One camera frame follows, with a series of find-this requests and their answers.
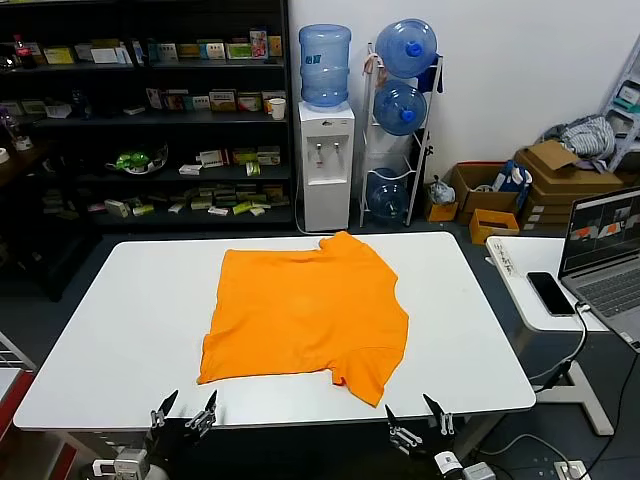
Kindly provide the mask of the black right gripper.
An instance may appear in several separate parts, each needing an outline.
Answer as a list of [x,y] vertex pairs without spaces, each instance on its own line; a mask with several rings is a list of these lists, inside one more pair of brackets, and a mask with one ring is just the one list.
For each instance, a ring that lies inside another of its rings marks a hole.
[[[426,393],[422,394],[424,401],[429,407],[436,425],[443,436],[454,436],[455,427],[453,415],[446,412],[439,402],[431,398]],[[435,442],[424,441],[421,437],[410,432],[401,426],[391,408],[386,405],[387,423],[389,427],[389,439],[401,452],[412,460],[433,461],[434,463],[446,463],[456,461],[457,457],[450,449],[449,445],[436,440]]]

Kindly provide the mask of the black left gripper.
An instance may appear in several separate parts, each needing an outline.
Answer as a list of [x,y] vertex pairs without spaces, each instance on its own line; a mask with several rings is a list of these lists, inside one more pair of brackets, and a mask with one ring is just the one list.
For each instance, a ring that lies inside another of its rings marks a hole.
[[216,423],[217,393],[209,397],[204,409],[183,425],[164,425],[179,391],[174,390],[150,412],[151,429],[148,431],[148,452],[150,454],[180,454],[199,445]]

